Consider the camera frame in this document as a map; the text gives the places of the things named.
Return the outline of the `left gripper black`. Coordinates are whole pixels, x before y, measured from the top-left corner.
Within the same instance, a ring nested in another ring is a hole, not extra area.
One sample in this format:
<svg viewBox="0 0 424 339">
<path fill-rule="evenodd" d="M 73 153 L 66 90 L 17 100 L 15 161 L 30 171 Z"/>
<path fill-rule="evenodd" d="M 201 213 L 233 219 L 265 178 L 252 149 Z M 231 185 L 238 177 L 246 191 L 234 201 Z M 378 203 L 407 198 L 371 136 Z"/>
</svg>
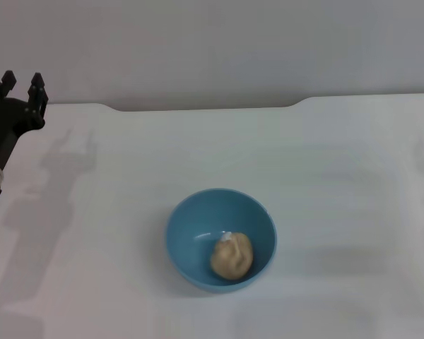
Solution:
<svg viewBox="0 0 424 339">
<path fill-rule="evenodd" d="M 48 96 L 41 73 L 35 73 L 28 89 L 28 100 L 6 97 L 17 80 L 7 70 L 0 82 L 0 169 L 5 168 L 18 139 L 29 131 L 45 126 Z"/>
</svg>

